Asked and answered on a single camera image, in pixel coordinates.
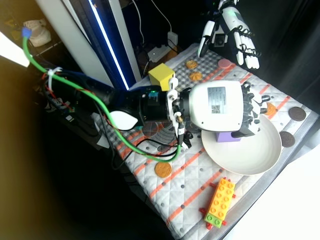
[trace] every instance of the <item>blue connector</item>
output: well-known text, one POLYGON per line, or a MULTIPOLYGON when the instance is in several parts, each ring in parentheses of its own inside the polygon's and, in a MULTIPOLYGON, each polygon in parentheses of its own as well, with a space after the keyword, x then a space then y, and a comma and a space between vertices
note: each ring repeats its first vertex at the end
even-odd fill
POLYGON ((27 27, 22 28, 22 37, 27 37, 28 39, 31 37, 32 31, 27 27))

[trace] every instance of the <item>qr code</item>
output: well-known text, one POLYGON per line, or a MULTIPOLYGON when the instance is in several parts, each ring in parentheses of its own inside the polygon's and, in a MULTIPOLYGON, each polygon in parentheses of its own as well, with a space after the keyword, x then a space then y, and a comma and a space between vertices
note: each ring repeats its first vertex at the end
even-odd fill
POLYGON ((212 114, 219 114, 220 113, 220 105, 212 105, 211 106, 211 113, 212 114))

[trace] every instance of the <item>quilted tablecloth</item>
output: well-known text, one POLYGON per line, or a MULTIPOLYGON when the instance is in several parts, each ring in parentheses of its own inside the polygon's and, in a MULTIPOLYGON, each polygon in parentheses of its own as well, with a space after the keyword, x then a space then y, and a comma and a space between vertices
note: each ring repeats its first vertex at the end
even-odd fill
MULTIPOLYGON (((189 74, 194 71, 202 73, 203 79, 201 82, 222 79, 239 81, 240 83, 249 81, 253 89, 261 94, 271 96, 270 103, 276 107, 276 112, 269 115, 268 118, 276 129, 279 132, 287 131, 295 137, 295 145, 282 149, 278 163, 271 170, 264 174, 252 176, 231 173, 218 166, 208 156, 203 147, 201 131, 189 121, 186 123, 186 130, 193 133, 193 138, 190 140, 192 147, 188 150, 182 150, 178 159, 171 163, 172 173, 168 177, 161 178, 155 174, 156 161, 139 154, 131 154, 128 157, 126 160, 128 169, 134 174, 144 193, 166 222, 175 239, 221 239, 271 184, 296 146, 316 121, 318 115, 292 97, 235 64, 227 69, 219 68, 218 61, 222 57, 212 51, 209 51, 205 57, 198 58, 197 49, 198 45, 193 44, 166 63, 174 69, 179 80, 178 91, 198 84, 198 82, 189 80, 189 74), (188 60, 195 60, 198 63, 196 69, 186 68, 185 62, 188 60), (288 110, 292 107, 303 108, 306 112, 305 120, 295 121, 291 119, 288 110), (225 218, 227 226, 222 226, 220 229, 213 227, 212 230, 208 230, 199 208, 206 208, 212 199, 214 189, 210 186, 210 183, 217 183, 223 177, 236 183, 236 198, 232 200, 225 218)), ((142 81, 137 85, 145 84, 150 83, 142 81)), ((111 141, 120 156, 125 158, 130 149, 120 142, 110 128, 109 130, 108 135, 111 141)), ((165 122, 148 123, 142 128, 124 131, 123 134, 134 145, 145 138, 151 138, 165 144, 173 145, 175 143, 173 127, 170 123, 165 122)), ((147 141, 140 144, 139 148, 150 153, 170 153, 173 151, 147 141)))

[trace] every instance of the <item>green cable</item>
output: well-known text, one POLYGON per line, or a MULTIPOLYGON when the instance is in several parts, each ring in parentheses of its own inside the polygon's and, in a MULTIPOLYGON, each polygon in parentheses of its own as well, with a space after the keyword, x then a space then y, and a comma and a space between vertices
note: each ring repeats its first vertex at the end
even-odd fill
MULTIPOLYGON (((24 54, 26 55, 26 57, 28 58, 28 60, 30 61, 30 63, 32 63, 38 70, 40 70, 41 72, 43 73, 46 73, 47 70, 42 67, 39 63, 37 63, 36 60, 34 60, 34 58, 30 55, 29 53, 29 50, 28 50, 28 38, 26 36, 23 37, 23 40, 22 40, 22 46, 23 46, 23 51, 24 51, 24 54)), ((66 85, 69 85, 70 87, 73 87, 79 91, 81 91, 83 94, 87 95, 88 97, 92 98, 93 100, 95 100, 99 105, 100 107, 102 108, 102 110, 104 111, 105 115, 107 116, 107 118, 109 119, 110 123, 112 126, 115 126, 115 122, 108 110, 108 108, 106 107, 106 105, 100 100, 100 98, 98 98, 96 95, 94 95, 93 93, 89 92, 89 91, 86 91, 82 86, 79 86, 78 84, 72 82, 72 81, 69 81, 63 77, 60 77, 56 74, 53 74, 52 75, 52 78, 59 81, 59 82, 62 82, 66 85)), ((176 153, 175 155, 168 159, 168 160, 163 160, 163 159, 160 159, 160 158, 156 158, 154 156, 151 156, 151 155, 147 155, 145 154, 143 151, 141 151, 139 148, 131 145, 130 142, 128 142, 127 139, 125 139, 122 134, 116 129, 114 128, 114 131, 116 133, 116 135, 118 136, 118 138, 128 147, 130 148, 131 150, 133 150, 134 152, 138 153, 138 154, 141 154, 141 155, 144 155, 146 156, 147 158, 149 159, 152 159, 152 160, 155 160, 157 162, 161 162, 161 163, 168 163, 168 162, 172 162, 174 160, 177 159, 178 155, 180 154, 180 151, 181 151, 181 145, 178 145, 177 148, 176 148, 176 153)))

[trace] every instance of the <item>white plate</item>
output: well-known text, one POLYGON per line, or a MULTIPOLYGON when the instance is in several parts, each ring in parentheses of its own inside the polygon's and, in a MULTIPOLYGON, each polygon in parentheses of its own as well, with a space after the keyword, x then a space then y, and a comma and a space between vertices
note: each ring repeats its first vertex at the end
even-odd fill
POLYGON ((222 168, 241 175, 255 175, 268 171, 281 154, 281 138, 276 127, 260 116, 259 131, 241 141, 217 142, 216 133, 202 131, 201 139, 208 155, 222 168))

